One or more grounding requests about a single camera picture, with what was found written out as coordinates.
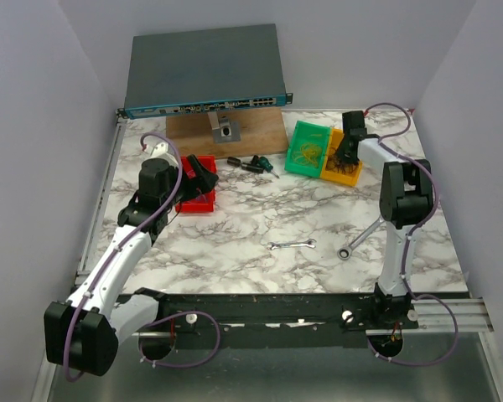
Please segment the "aluminium extrusion frame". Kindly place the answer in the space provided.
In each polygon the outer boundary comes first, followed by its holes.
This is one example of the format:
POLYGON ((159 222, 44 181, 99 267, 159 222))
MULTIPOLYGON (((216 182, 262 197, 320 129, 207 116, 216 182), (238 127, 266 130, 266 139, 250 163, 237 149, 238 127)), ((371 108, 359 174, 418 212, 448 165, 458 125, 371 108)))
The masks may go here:
MULTIPOLYGON (((108 150, 104 154, 104 170, 101 180, 99 181, 96 201, 90 209, 91 220, 89 230, 82 244, 83 248, 81 249, 82 252, 79 262, 74 273, 70 274, 68 277, 65 294, 63 296, 59 296, 58 301, 64 301, 69 296, 69 294, 76 288, 77 283, 79 282, 79 277, 83 278, 84 276, 89 275, 88 269, 91 267, 90 263, 97 250, 102 222, 104 220, 104 214, 111 190, 111 183, 117 167, 117 160, 122 147, 126 125, 127 120, 118 117, 117 111, 114 110, 111 114, 111 141, 108 150)), ((44 352, 34 385, 34 392, 30 399, 31 401, 47 401, 49 399, 56 369, 57 366, 48 362, 46 352, 44 352)))

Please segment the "green plastic bin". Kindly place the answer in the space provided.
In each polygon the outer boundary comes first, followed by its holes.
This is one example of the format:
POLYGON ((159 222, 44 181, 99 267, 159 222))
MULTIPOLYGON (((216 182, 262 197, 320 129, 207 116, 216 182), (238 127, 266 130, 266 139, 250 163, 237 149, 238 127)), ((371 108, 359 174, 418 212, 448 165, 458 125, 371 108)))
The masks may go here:
POLYGON ((330 128, 305 121, 297 121, 287 151, 285 170, 289 173, 319 178, 330 128))

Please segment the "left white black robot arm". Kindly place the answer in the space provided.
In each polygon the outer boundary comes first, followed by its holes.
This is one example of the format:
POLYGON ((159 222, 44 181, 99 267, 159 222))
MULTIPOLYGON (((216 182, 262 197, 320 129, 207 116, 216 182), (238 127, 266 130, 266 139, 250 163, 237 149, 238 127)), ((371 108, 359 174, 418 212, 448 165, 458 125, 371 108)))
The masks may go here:
POLYGON ((96 267, 66 301, 54 301, 44 313, 46 358, 63 367, 66 378, 79 374, 104 375, 113 364, 119 345, 138 329, 163 329, 181 317, 215 319, 209 313, 170 313, 164 296, 150 289, 135 291, 123 304, 117 299, 127 278, 168 225, 173 206, 211 193, 219 178, 200 160, 186 158, 194 171, 161 158, 144 161, 138 189, 118 215, 117 229, 96 267))

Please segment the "silver ratchet wrench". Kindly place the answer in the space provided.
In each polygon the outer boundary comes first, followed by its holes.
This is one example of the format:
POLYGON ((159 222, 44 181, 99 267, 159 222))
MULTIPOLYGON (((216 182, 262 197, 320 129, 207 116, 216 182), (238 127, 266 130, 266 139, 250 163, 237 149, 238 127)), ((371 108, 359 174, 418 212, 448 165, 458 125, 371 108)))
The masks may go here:
POLYGON ((350 243, 338 249, 337 256, 341 260, 348 260, 351 257, 353 251, 370 235, 372 235, 383 223, 384 219, 380 216, 370 226, 368 226, 360 234, 358 234, 350 243))

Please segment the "wooden board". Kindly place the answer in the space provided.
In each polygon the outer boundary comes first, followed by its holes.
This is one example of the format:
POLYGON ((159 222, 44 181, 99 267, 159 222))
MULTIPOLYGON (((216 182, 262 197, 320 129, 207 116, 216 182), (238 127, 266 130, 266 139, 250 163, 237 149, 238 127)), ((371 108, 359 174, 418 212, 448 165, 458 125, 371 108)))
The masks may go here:
POLYGON ((237 121, 241 130, 239 142, 216 144, 207 113, 171 116, 166 119, 166 135, 178 147, 179 152, 211 155, 217 159, 226 157, 251 157, 271 155, 288 150, 288 135, 282 111, 277 107, 218 111, 237 121))

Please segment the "grey blue network switch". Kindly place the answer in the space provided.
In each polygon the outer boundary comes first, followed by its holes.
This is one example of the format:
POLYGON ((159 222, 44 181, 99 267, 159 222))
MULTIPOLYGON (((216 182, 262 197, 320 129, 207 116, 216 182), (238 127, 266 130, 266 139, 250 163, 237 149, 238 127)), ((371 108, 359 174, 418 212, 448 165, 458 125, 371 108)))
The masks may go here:
POLYGON ((117 113, 134 120, 292 102, 270 23, 135 37, 117 113))

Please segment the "red plastic bin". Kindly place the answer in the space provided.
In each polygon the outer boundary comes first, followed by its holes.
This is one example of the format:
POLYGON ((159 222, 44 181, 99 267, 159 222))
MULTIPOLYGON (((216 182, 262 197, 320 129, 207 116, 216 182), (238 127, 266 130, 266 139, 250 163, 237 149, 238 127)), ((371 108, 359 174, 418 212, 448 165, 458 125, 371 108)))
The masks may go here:
MULTIPOLYGON (((198 156, 197 157, 200 164, 209 170, 211 173, 217 173, 217 167, 215 165, 215 157, 208 156, 198 156)), ((186 157, 181 157, 181 162, 183 164, 184 172, 189 179, 195 178, 196 174, 194 169, 186 159, 186 157)), ((213 189, 210 193, 202 193, 198 197, 183 203, 179 203, 175 206, 175 211, 181 214, 208 214, 213 213, 215 210, 215 190, 213 189)))

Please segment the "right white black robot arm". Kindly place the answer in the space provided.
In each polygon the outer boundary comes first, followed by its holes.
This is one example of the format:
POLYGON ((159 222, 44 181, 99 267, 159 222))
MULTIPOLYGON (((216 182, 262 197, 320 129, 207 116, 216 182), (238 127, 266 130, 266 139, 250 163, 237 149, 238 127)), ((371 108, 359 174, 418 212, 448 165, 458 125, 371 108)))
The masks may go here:
POLYGON ((390 327, 411 308, 410 276, 415 245, 427 217, 435 211, 433 183, 425 159, 393 151, 367 130, 363 111, 342 114, 343 139, 335 156, 346 167, 362 162, 381 175, 380 217, 386 224, 386 251, 375 284, 369 321, 390 327))

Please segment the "silver open-end wrench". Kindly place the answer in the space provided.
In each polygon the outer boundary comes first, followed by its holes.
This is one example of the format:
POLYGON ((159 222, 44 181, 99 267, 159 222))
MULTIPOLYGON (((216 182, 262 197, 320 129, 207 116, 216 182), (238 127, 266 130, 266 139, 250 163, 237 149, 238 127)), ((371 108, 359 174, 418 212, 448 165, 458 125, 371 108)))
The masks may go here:
POLYGON ((293 241, 293 242, 270 242, 267 245, 268 250, 302 248, 302 247, 314 249, 316 247, 316 240, 308 239, 305 241, 293 241))

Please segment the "green handled screwdriver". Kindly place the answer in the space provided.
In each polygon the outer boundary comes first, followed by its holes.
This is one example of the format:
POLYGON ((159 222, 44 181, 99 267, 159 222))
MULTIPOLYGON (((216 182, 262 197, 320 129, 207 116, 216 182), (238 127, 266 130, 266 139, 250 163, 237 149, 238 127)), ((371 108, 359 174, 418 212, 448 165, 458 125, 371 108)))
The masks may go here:
POLYGON ((259 157, 258 155, 254 155, 251 160, 251 164, 253 166, 262 168, 264 171, 272 174, 274 177, 279 178, 279 175, 275 172, 273 165, 269 162, 269 160, 261 156, 259 157))

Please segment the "grey metal bracket stand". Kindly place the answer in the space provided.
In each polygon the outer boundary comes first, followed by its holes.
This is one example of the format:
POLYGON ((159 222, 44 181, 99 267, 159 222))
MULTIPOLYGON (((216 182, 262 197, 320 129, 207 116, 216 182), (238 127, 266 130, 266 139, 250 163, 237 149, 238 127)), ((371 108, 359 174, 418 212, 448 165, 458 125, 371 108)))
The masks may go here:
POLYGON ((239 142, 241 130, 237 121, 232 121, 228 116, 219 116, 217 112, 208 112, 213 140, 216 144, 239 142))

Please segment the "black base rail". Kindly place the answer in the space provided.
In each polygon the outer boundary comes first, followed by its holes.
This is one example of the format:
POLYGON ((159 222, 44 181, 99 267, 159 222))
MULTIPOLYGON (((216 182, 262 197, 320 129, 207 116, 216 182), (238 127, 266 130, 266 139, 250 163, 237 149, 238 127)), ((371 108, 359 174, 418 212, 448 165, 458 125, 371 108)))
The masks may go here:
POLYGON ((121 342, 138 333, 150 352, 212 348, 363 348, 367 334, 418 327, 409 297, 350 294, 164 294, 142 288, 110 305, 121 342))

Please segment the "orange plastic bin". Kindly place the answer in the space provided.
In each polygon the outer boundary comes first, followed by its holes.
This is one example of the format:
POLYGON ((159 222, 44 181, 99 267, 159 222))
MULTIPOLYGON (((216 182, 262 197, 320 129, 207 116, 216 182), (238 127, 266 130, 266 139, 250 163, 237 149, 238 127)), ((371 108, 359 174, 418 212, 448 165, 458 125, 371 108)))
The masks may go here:
POLYGON ((363 162, 359 162, 356 166, 343 166, 339 164, 334 153, 343 137, 344 133, 341 129, 330 129, 329 142, 319 177, 343 186, 355 187, 363 168, 363 162))

